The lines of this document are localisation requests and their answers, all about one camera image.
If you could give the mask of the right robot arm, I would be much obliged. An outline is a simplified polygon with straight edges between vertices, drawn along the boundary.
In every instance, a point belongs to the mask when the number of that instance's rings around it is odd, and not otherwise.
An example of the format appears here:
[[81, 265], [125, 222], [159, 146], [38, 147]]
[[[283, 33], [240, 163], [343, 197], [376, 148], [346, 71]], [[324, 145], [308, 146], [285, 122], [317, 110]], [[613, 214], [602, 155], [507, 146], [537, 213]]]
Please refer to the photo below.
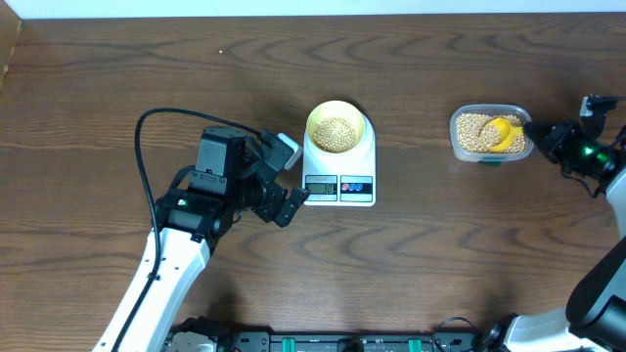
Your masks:
[[599, 182], [619, 231], [618, 243], [579, 282], [567, 304], [539, 315], [512, 315], [482, 338], [479, 351], [623, 351], [625, 349], [625, 148], [620, 134], [610, 145], [596, 141], [574, 120], [529, 122], [523, 132], [568, 178]]

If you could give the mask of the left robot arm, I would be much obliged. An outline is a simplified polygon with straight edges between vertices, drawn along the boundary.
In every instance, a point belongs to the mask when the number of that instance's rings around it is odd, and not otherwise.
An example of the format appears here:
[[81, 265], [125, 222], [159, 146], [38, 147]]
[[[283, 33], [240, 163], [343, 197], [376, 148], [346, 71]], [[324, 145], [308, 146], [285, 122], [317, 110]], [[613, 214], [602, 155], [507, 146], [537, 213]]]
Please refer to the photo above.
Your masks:
[[158, 351], [191, 285], [243, 212], [279, 227], [291, 222], [308, 193], [276, 178], [301, 154], [284, 133], [205, 128], [196, 163], [176, 174], [153, 207], [156, 223], [141, 263], [96, 350]]

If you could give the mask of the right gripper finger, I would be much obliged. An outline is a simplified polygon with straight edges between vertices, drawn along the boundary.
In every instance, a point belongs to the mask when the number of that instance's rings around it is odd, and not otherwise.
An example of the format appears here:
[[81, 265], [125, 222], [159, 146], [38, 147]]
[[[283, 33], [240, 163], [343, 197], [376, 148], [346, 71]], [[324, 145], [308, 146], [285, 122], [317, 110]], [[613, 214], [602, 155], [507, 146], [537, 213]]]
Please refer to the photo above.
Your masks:
[[522, 126], [524, 135], [530, 140], [554, 139], [556, 126], [550, 122], [527, 122]]
[[545, 159], [555, 159], [553, 149], [555, 140], [549, 136], [529, 136], [528, 139]]

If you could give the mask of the yellow measuring scoop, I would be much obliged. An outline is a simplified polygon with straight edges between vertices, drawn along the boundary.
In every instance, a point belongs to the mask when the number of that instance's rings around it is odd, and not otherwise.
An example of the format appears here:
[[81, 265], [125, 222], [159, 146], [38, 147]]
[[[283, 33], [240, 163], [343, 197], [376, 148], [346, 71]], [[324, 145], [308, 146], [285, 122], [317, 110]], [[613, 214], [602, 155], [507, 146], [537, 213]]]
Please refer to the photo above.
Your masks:
[[522, 128], [504, 117], [487, 122], [478, 135], [478, 142], [491, 154], [518, 154], [526, 148]]

